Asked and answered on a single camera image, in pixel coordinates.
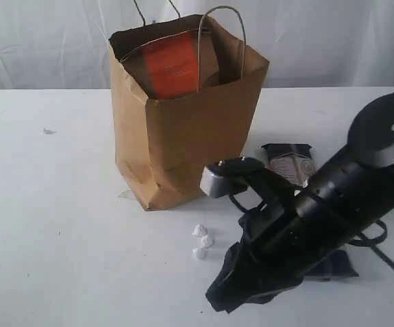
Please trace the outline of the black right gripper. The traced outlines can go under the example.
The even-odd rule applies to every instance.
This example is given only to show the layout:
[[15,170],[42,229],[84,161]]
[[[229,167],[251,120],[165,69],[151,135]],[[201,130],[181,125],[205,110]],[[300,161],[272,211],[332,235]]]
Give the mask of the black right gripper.
[[239,220],[243,234],[226,252],[206,298],[214,309],[265,304],[304,279],[358,277],[342,245],[353,236],[346,222],[313,203],[309,213],[279,203],[258,205]]

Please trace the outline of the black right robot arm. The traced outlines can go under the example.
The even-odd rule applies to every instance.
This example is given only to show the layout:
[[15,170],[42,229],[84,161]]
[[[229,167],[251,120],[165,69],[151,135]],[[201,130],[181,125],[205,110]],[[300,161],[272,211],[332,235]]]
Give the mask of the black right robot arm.
[[243,208],[241,239],[227,251],[206,292],[215,311],[265,304],[300,285],[341,246],[370,248],[394,261],[364,231],[394,209],[394,93],[370,102],[353,120],[346,145],[306,186],[290,183],[251,157],[207,165],[201,190],[212,198],[253,189],[261,203]]

